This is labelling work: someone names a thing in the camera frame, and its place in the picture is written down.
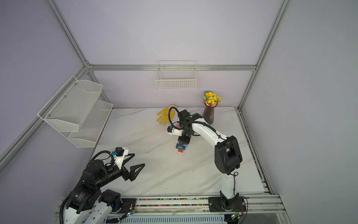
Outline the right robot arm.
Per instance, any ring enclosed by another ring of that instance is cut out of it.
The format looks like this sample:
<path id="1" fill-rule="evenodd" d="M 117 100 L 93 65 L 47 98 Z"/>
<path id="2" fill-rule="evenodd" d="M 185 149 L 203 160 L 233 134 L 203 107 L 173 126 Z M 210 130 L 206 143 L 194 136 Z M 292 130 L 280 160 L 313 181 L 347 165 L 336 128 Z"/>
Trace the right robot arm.
<path id="1" fill-rule="evenodd" d="M 180 112 L 175 106 L 169 108 L 168 120 L 168 134 L 178 136 L 178 151 L 184 152 L 194 135 L 202 137 L 213 148 L 214 164 L 222 173 L 222 188 L 218 197 L 208 198 L 209 211 L 246 212 L 246 198 L 235 191 L 237 169 L 243 160 L 236 137 L 218 132 L 200 114 L 190 114 L 187 110 Z"/>

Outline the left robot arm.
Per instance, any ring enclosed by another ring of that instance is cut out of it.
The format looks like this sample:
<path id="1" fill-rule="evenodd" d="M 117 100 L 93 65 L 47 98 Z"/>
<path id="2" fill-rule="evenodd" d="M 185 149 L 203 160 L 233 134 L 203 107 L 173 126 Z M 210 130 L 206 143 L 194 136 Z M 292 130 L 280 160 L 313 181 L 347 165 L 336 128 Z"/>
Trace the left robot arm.
<path id="1" fill-rule="evenodd" d="M 135 155 L 125 147 L 117 147 L 114 151 L 103 150 L 95 154 L 75 188 L 63 200 L 59 210 L 61 224 L 106 224 L 110 214 L 121 214 L 117 220 L 132 215 L 135 211 L 136 199 L 122 199 L 121 194 L 107 189 L 105 185 L 122 177 L 124 181 L 133 182 L 145 167 L 145 164 L 131 166 L 125 164 Z"/>

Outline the light blue lego brick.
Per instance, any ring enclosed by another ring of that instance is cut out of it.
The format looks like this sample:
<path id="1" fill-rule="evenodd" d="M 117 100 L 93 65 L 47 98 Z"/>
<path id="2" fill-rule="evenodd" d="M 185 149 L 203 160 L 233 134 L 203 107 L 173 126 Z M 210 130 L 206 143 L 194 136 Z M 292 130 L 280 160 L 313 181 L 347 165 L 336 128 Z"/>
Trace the light blue lego brick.
<path id="1" fill-rule="evenodd" d="M 176 148 L 177 148 L 178 150 L 184 151 L 184 150 L 187 148 L 187 146 L 188 146 L 188 145 L 181 145 L 181 144 L 178 143 L 178 144 L 176 145 Z"/>

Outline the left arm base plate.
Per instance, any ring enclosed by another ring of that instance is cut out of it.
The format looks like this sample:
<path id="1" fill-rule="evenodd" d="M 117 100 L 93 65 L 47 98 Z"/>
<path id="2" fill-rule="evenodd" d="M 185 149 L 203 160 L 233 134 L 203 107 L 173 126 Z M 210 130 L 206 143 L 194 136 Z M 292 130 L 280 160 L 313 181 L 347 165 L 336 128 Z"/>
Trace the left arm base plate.
<path id="1" fill-rule="evenodd" d="M 122 204 L 120 209 L 117 211 L 120 214 L 130 213 L 136 208 L 137 200 L 135 198 L 122 198 Z"/>

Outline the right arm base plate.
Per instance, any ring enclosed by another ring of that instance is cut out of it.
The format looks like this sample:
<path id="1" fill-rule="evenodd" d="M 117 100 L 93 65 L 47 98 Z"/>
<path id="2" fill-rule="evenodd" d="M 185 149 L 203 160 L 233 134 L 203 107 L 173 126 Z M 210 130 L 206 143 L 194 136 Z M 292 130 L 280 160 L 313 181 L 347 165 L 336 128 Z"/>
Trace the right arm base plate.
<path id="1" fill-rule="evenodd" d="M 243 197 L 224 199 L 221 197 L 208 198 L 210 212 L 246 212 L 246 202 Z"/>

